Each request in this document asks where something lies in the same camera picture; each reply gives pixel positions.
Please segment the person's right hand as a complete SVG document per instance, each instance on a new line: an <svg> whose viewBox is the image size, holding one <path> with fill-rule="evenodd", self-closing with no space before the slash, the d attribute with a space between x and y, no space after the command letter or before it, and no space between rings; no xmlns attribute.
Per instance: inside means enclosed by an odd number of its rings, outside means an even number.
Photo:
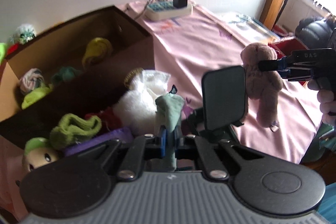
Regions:
<svg viewBox="0 0 336 224"><path fill-rule="evenodd" d="M332 116L330 113L335 113L336 104L334 93L329 90L320 89L315 80L310 80L308 82L308 88L311 90L318 91L317 100L320 103L320 110L322 113L322 121L325 124L329 124L335 127L335 116Z"/></svg>

